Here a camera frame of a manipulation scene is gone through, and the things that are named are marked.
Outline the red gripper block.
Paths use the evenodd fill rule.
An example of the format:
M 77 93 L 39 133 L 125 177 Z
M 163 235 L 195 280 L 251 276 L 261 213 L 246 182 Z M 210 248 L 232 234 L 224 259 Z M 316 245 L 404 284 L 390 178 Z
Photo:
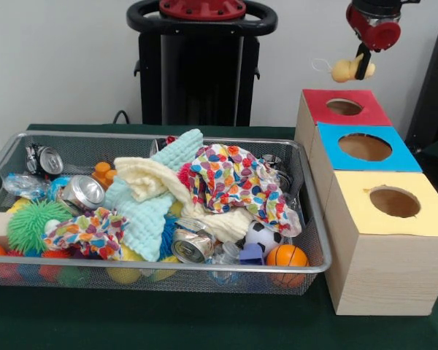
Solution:
M 374 74 L 370 51 L 387 50 L 399 40 L 401 8 L 402 3 L 350 3 L 348 5 L 347 22 L 361 41 L 356 53 L 356 80 L 363 80 Z

